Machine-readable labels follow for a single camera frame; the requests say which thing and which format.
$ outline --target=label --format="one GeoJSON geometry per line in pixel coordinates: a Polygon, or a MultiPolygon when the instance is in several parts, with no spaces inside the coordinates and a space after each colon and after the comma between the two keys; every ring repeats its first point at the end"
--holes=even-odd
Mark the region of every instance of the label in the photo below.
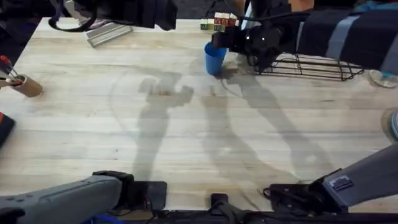
{"type": "Polygon", "coordinates": [[[329,184],[337,192],[354,186],[354,183],[346,175],[329,181],[329,184]]]}

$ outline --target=black wire rack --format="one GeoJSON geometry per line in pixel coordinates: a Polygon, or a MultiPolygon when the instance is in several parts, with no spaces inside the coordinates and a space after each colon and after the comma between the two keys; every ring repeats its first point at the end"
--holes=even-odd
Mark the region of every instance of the black wire rack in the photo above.
{"type": "Polygon", "coordinates": [[[261,73],[346,81],[363,74],[364,71],[363,67],[330,58],[282,54],[272,63],[271,67],[261,73]]]}

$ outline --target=pencil holder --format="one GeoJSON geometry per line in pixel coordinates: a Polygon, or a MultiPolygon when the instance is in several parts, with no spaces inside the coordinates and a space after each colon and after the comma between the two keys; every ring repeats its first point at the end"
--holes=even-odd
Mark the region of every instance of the pencil holder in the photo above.
{"type": "Polygon", "coordinates": [[[22,80],[22,84],[12,86],[11,88],[17,90],[18,92],[22,93],[27,97],[35,97],[39,95],[43,87],[35,80],[29,78],[27,75],[19,75],[18,78],[22,80]]]}

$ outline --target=blue cup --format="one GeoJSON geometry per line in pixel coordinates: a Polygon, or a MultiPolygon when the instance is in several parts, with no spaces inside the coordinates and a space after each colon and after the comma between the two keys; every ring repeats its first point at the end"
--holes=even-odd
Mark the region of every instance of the blue cup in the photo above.
{"type": "Polygon", "coordinates": [[[214,48],[211,42],[205,46],[206,71],[210,75],[219,75],[223,66],[226,49],[214,48]]]}

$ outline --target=wooden tabletop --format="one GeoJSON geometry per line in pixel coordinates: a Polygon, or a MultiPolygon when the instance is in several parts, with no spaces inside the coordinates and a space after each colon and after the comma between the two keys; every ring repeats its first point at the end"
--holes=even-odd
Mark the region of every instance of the wooden tabletop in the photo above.
{"type": "MultiPolygon", "coordinates": [[[[92,49],[44,19],[16,65],[44,92],[0,91],[0,110],[17,122],[0,150],[0,194],[118,170],[166,181],[169,209],[206,208],[211,193],[225,192],[239,208],[270,210],[264,187],[311,182],[391,144],[382,121],[398,90],[366,75],[254,77],[232,53],[224,64],[233,77],[217,80],[205,72],[211,33],[198,21],[177,27],[134,28],[92,49]]],[[[353,211],[396,212],[398,198],[353,211]]]]}

